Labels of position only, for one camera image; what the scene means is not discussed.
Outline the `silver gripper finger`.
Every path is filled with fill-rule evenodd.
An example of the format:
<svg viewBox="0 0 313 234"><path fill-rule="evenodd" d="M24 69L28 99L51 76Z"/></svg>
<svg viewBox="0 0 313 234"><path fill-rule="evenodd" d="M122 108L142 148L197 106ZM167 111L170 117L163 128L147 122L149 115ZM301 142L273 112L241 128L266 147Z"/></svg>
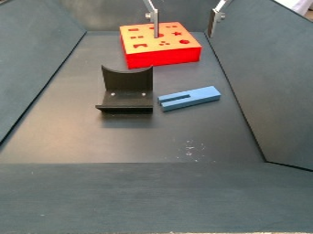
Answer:
<svg viewBox="0 0 313 234"><path fill-rule="evenodd" d="M224 9L233 2L233 0L220 0L217 6L210 10L210 18L208 24L208 35L209 37L214 36L214 31L217 24L225 19Z"/></svg>
<svg viewBox="0 0 313 234"><path fill-rule="evenodd" d="M146 19L151 22L154 27L154 37L159 37L159 10L155 8L151 0L143 0L145 6L149 10Z"/></svg>

